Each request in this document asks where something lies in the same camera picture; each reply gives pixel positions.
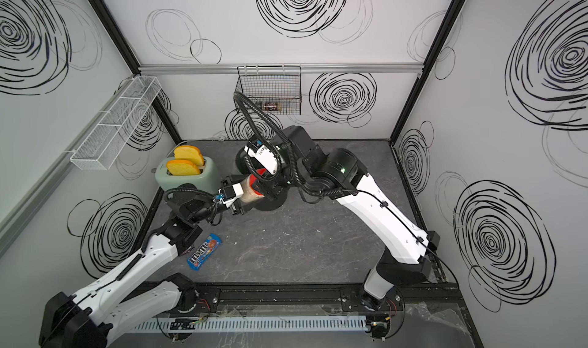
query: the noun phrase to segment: white wall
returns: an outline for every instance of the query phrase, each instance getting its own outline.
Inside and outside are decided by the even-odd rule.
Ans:
[[[587,3],[467,0],[397,143],[487,348],[585,345]]]
[[[0,88],[3,137],[0,144],[0,218],[66,149],[105,105],[120,81],[129,75],[87,0],[70,1],[79,9],[64,0],[54,0],[59,3],[54,13],[58,13],[57,20],[62,16],[65,21],[74,51],[70,69],[60,77],[62,82],[28,89],[34,94],[41,93],[33,96],[7,94],[5,86],[8,84],[0,83],[0,87],[4,84]],[[78,19],[69,14],[71,8],[95,27],[78,23]],[[0,29],[0,33],[7,33],[6,30]],[[96,45],[92,45],[97,39],[102,44],[100,54],[97,54]],[[0,47],[6,51],[2,42]],[[4,78],[7,68],[37,65],[25,59],[7,62],[0,54],[0,66]],[[24,88],[26,83],[15,86]],[[46,87],[56,89],[45,92]],[[154,112],[148,115],[135,134],[135,141],[141,144],[125,146],[109,171],[73,168],[0,259],[0,300],[5,312],[0,317],[2,346],[38,346],[45,303],[60,291],[72,293],[87,285],[93,280],[92,276],[112,268],[132,246],[158,188],[151,168],[155,168],[172,148],[172,140]],[[102,217],[92,218],[99,209]],[[90,232],[84,233],[86,226]],[[96,241],[98,232],[91,232],[95,229],[104,231],[102,245],[107,249],[112,247],[113,252],[121,256],[113,257],[110,252],[87,248],[89,242]]]
[[[303,74],[301,77],[302,115],[273,115],[273,118],[283,127],[303,126],[314,139],[381,139],[390,137],[416,74],[348,73],[318,78],[319,74]],[[173,106],[180,117],[178,130],[182,138],[225,136],[239,139],[231,135],[230,129],[232,119],[233,122],[245,122],[243,115],[235,117],[232,112],[237,75],[162,75],[158,79],[172,102],[182,103]],[[338,86],[340,93],[349,93],[354,102],[347,108],[341,103],[338,114],[326,110],[325,107],[336,108],[336,105],[331,104],[334,99],[329,98],[330,94],[321,94],[325,92],[321,90],[317,92],[316,86],[323,81],[329,81],[323,86]],[[313,106],[324,119],[313,112]]]
[[[23,6],[20,16],[27,22],[14,24],[15,28],[16,25],[28,26],[36,32],[27,34],[23,31],[19,37],[22,43],[15,43],[14,47],[5,40],[0,41],[3,52],[0,54],[0,136],[3,138],[0,143],[3,153],[0,158],[0,219],[19,202],[59,154],[68,149],[106,104],[119,82],[130,74],[87,0],[41,2],[47,3],[46,10],[53,16],[52,21],[39,21],[47,28],[35,29],[36,22],[32,17],[35,7]],[[7,3],[14,7],[22,5],[21,0],[7,0]],[[63,23],[55,15],[60,15]],[[52,31],[50,22],[54,23],[55,31]],[[37,38],[34,40],[38,43],[45,35],[53,41],[48,45],[48,57],[44,56],[47,45],[27,45],[23,41],[29,36],[31,40]],[[71,46],[63,47],[62,44],[67,46],[67,36]],[[40,47],[41,52],[26,57],[18,52],[24,46]],[[67,61],[66,51],[72,51],[70,61]],[[12,69],[32,69],[29,75],[37,75],[15,78],[11,75]],[[7,83],[5,80],[22,81]]]
[[[105,2],[142,64],[344,64],[423,61],[450,0]],[[356,121],[337,123],[317,117],[305,96],[312,94],[317,77],[302,77],[302,115],[292,117],[294,121],[286,115],[276,119],[283,126],[318,119],[305,126],[315,139],[360,139],[390,136],[415,74],[374,74],[378,93],[368,110],[371,121],[366,113]],[[224,130],[224,119],[234,109],[236,75],[160,79],[173,95],[183,137],[206,138]],[[357,114],[354,107],[365,104],[365,99],[355,98],[331,103],[329,109]]]
[[[450,1],[268,0],[260,12],[257,0],[105,0],[141,64],[196,64],[197,60],[190,56],[189,43],[198,38],[218,46],[222,51],[220,63],[412,61],[406,42],[415,26],[428,15],[445,10]],[[290,10],[279,9],[280,3],[290,6]],[[312,13],[297,15],[292,11],[296,6],[316,11],[314,15],[324,18],[315,21],[310,17]],[[161,9],[179,13],[163,13],[154,21],[149,18],[153,11]],[[272,28],[263,15],[278,12],[291,18],[292,23],[270,17],[275,26]],[[317,31],[326,21],[331,24]],[[341,34],[334,30],[345,25],[349,27]],[[330,40],[356,38],[336,44],[322,36]],[[199,44],[193,47],[195,52]],[[202,58],[202,63],[216,63],[217,51],[206,42],[196,58]]]

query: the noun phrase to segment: black cable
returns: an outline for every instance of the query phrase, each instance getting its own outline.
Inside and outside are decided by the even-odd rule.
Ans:
[[[169,335],[167,335],[166,333],[164,333],[164,330],[161,329],[161,325],[159,325],[159,319],[158,319],[157,315],[155,315],[155,321],[157,321],[157,327],[159,328],[159,331],[161,331],[161,333],[164,335],[164,337],[168,338],[169,340],[172,340],[173,338],[170,337]]]
[[[263,144],[266,148],[268,148],[268,150],[273,154],[273,156],[276,160],[276,165],[277,165],[276,172],[271,176],[265,177],[265,176],[261,176],[255,170],[249,155],[245,155],[243,158],[245,160],[245,164],[247,165],[247,168],[249,169],[249,172],[251,172],[251,174],[253,176],[255,176],[255,178],[257,178],[261,182],[272,182],[272,181],[277,180],[278,176],[280,176],[280,173],[282,171],[282,160],[280,158],[280,154],[277,152],[276,148],[273,145],[269,144],[268,141],[263,137],[263,135],[261,135],[257,126],[255,126],[254,120],[251,118],[251,115],[249,114],[249,110],[247,109],[247,107],[245,105],[249,106],[255,112],[255,114],[257,114],[262,120],[264,120],[269,125],[269,127],[274,132],[276,132],[276,129],[277,129],[277,131],[281,131],[280,128],[278,128],[274,122],[269,120],[266,117],[265,113],[259,107],[257,107],[249,98],[247,98],[247,96],[245,94],[242,94],[241,92],[235,92],[235,93],[233,93],[233,98],[234,98],[235,102],[237,103],[237,105],[239,106],[239,109],[243,113],[243,116],[247,120],[249,127],[254,132],[257,139],[261,142],[261,144]]]
[[[212,195],[211,193],[208,193],[206,191],[203,190],[198,190],[198,189],[193,189],[193,188],[173,188],[173,189],[169,189],[166,192],[164,192],[164,200],[166,200],[169,198],[169,194],[174,193],[174,192],[194,192],[197,195],[201,195],[203,197],[206,197],[208,199],[213,199],[214,195]]]
[[[45,346],[45,344],[47,344],[47,342],[49,341],[49,339],[51,338],[51,336],[53,335],[53,333],[55,333],[55,330],[57,330],[57,328],[59,327],[59,325],[61,325],[61,323],[63,322],[63,320],[65,320],[65,318],[67,317],[67,315],[70,314],[70,312],[76,308],[80,303],[82,303],[86,298],[90,297],[90,294],[88,294],[87,296],[85,296],[84,298],[82,298],[81,300],[79,300],[79,302],[77,302],[72,308],[70,308],[65,315],[63,315],[63,317],[61,318],[61,320],[57,323],[57,325],[55,325],[55,327],[53,328],[53,330],[51,330],[51,332],[49,333],[49,335],[47,336],[47,338],[45,338],[45,341],[43,342],[43,344],[40,345],[40,348],[43,348]]]
[[[392,333],[391,335],[386,335],[384,337],[384,340],[393,337],[394,335],[396,335],[400,330],[402,325],[404,324],[404,319],[405,319],[405,315],[406,315],[406,304],[404,302],[404,296],[402,295],[402,292],[400,290],[400,288],[396,288],[396,290],[398,291],[398,294],[400,294],[401,297],[401,301],[402,301],[402,320],[400,325],[396,328],[396,330],[394,331],[394,333]]]
[[[269,149],[269,151],[274,155],[274,157],[276,158],[278,168],[277,168],[277,171],[274,175],[278,175],[279,172],[281,171],[281,168],[282,168],[281,167],[282,162],[280,159],[280,155],[279,155],[279,153],[277,153],[274,146],[270,145],[267,142],[267,140],[261,136],[261,134],[259,133],[259,131],[255,127],[255,124],[254,124],[253,120],[251,119],[251,116],[249,116],[249,113],[247,112],[245,105],[247,105],[252,111],[254,111],[254,113],[257,116],[259,116],[262,120],[264,120],[270,126],[270,128],[275,132],[275,134],[282,140],[282,142],[286,148],[286,152],[288,153],[288,162],[290,163],[290,173],[292,175],[292,181],[294,182],[294,185],[296,187],[302,189],[308,195],[316,196],[316,197],[335,196],[335,195],[341,194],[340,189],[312,190],[312,189],[309,189],[307,186],[305,186],[304,178],[302,178],[300,175],[300,172],[298,172],[298,165],[296,162],[296,156],[294,155],[294,150],[292,149],[292,142],[286,136],[286,134],[284,134],[284,132],[280,129],[280,127],[278,127],[271,119],[269,119],[269,117],[265,114],[265,112],[263,110],[261,110],[260,107],[256,106],[246,95],[242,94],[241,92],[235,91],[233,93],[233,98],[235,99],[235,102],[239,106],[239,109],[241,109],[243,111],[243,115],[247,119],[247,123],[249,123],[251,130],[253,130],[253,132],[258,137],[258,139],[261,141],[261,143],[263,145],[265,145]],[[268,179],[270,179],[269,177],[263,177],[257,173],[255,168],[253,167],[253,163],[251,163],[251,159],[248,158],[247,155],[245,155],[244,160],[245,160],[245,164],[247,165],[247,168],[249,169],[249,172],[251,172],[251,174],[255,178],[259,179],[262,182],[269,181],[268,180]]]
[[[99,290],[101,290],[104,287],[107,287],[111,284],[113,284],[116,281],[116,279],[111,280],[110,282],[108,282],[107,284],[99,287],[96,292],[98,292]],[[49,332],[49,334],[47,335],[47,338],[45,338],[45,341],[43,341],[43,344],[40,345],[40,348],[43,348],[45,346],[45,344],[47,344],[47,342],[49,341],[49,339],[51,338],[51,336],[53,335],[53,333],[55,333],[55,330],[57,330],[57,328],[59,327],[59,325],[61,325],[61,323],[65,320],[65,318],[67,317],[67,315],[70,314],[71,311],[74,310],[74,308],[76,308],[80,303],[82,303],[86,298],[92,296],[91,294],[87,294],[84,298],[82,298],[81,300],[79,300],[72,308],[70,308],[61,318],[61,320],[59,322],[57,322],[57,324],[55,325],[55,327],[53,328],[53,330],[51,330],[51,332]]]
[[[405,224],[405,223],[404,223],[404,222],[403,222],[403,221],[402,221],[402,220],[401,220],[401,219],[398,217],[398,215],[396,215],[396,214],[395,214],[395,212],[393,212],[393,211],[392,211],[390,208],[388,208],[388,205],[387,205],[387,204],[384,204],[384,202],[382,202],[380,199],[378,199],[378,198],[376,197],[376,195],[372,194],[371,192],[367,192],[367,191],[363,191],[363,190],[345,190],[345,189],[343,189],[343,190],[341,190],[341,192],[352,192],[352,193],[353,193],[353,192],[363,192],[363,193],[366,193],[366,194],[368,194],[369,196],[373,197],[374,199],[376,199],[376,200],[378,201],[378,203],[380,203],[380,206],[381,206],[381,207],[383,207],[383,208],[386,208],[386,209],[387,209],[389,212],[391,212],[391,213],[392,213],[392,215],[393,215],[393,216],[395,216],[395,217],[396,217],[396,219],[398,219],[398,220],[401,222],[401,224],[402,224],[402,225],[403,225],[403,226],[404,226],[406,229],[408,229],[408,231],[410,232],[410,234],[412,234],[412,236],[415,238],[415,240],[416,240],[418,243],[422,244],[422,245],[423,245],[423,247],[424,247],[425,249],[427,249],[427,251],[429,251],[429,253],[431,253],[433,256],[437,257],[437,259],[438,259],[439,261],[441,261],[441,263],[443,263],[443,264],[445,265],[445,267],[447,267],[447,270],[448,270],[448,271],[451,273],[451,275],[452,275],[452,276],[453,276],[453,278],[455,279],[455,283],[458,285],[458,288],[459,288],[459,282],[458,282],[458,279],[457,279],[457,277],[455,277],[455,273],[453,273],[453,271],[451,270],[451,268],[449,267],[449,265],[447,265],[447,263],[445,263],[445,261],[443,261],[443,260],[442,260],[442,259],[441,259],[441,258],[440,258],[438,255],[437,255],[437,253],[436,253],[436,252],[434,252],[433,250],[429,249],[429,248],[427,247],[427,245],[425,245],[425,244],[423,243],[422,239],[421,239],[421,238],[419,238],[419,237],[417,237],[417,236],[416,236],[416,235],[415,235],[415,234],[412,232],[412,229],[410,229],[410,227],[408,227],[408,226],[407,226],[407,225],[406,225],[406,224]],[[446,291],[448,291],[448,292],[456,292],[456,293],[457,293],[457,291],[451,291],[451,290],[449,290],[449,289],[445,289],[445,288],[441,288],[441,289],[443,289],[443,290],[446,290]]]

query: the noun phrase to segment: item in basket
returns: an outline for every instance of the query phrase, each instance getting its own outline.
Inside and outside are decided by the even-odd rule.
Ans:
[[[282,104],[279,102],[262,102],[262,108],[269,112],[282,112]]]
[[[202,243],[202,246],[196,249],[196,252],[192,256],[188,257],[187,264],[190,268],[197,271],[220,244],[221,239],[216,234],[210,234],[206,238],[206,241]]]
[[[200,149],[198,149],[196,146],[180,145],[173,150],[173,155],[176,159],[184,159],[185,161],[191,161],[192,163],[200,167],[204,165],[204,158],[200,153]]]
[[[191,161],[176,159],[165,165],[173,176],[194,176],[200,174],[200,169]]]

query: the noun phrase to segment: white wire basket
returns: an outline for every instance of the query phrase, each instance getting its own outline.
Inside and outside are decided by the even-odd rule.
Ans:
[[[134,77],[71,156],[82,170],[108,170],[159,94],[155,77]]]

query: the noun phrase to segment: black swirl pattern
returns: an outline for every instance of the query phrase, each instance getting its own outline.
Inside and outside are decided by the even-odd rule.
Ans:
[[[430,139],[423,135],[423,127],[430,127]],[[402,136],[398,156],[402,161],[410,188],[415,195],[420,194],[429,182],[431,163],[429,148],[433,144],[435,132],[430,121],[423,121],[420,128],[410,129]]]
[[[453,225],[470,288],[484,308],[497,312],[502,302],[524,305],[552,285],[556,254],[547,228],[511,187],[472,183],[458,200]]]
[[[68,29],[51,0],[0,0],[0,92],[54,91],[71,56]]]
[[[280,129],[283,129],[282,123],[270,112],[265,112],[267,116],[276,124]],[[251,118],[254,120],[255,127],[259,130],[259,133],[266,139],[274,137],[275,132],[268,125],[267,122],[262,120],[259,116],[251,113]],[[254,136],[253,130],[249,126],[247,119],[242,113],[238,112],[238,109],[233,109],[224,119],[224,131],[231,140],[246,140]]]
[[[72,44],[70,67],[86,71],[98,66],[102,59],[102,37],[94,20],[73,1],[51,0],[51,2],[65,20],[70,32]]]
[[[321,120],[361,127],[369,122],[377,93],[370,73],[323,73],[312,83],[309,96]]]
[[[177,124],[179,116],[172,110],[172,103],[163,89],[159,91],[158,98],[174,124]],[[141,152],[150,151],[161,140],[163,134],[167,132],[164,123],[153,107],[145,110],[143,106],[139,106],[131,115],[134,119],[138,120],[140,118],[141,120],[135,131],[130,134],[127,144]]]
[[[292,38],[312,36],[327,28],[346,0],[255,0],[263,20]]]
[[[82,200],[73,207],[67,230],[80,238],[82,266],[89,276],[100,278],[129,256],[146,214],[143,201],[126,192],[102,203]]]
[[[511,50],[504,84],[525,120],[588,130],[588,0],[545,0]]]

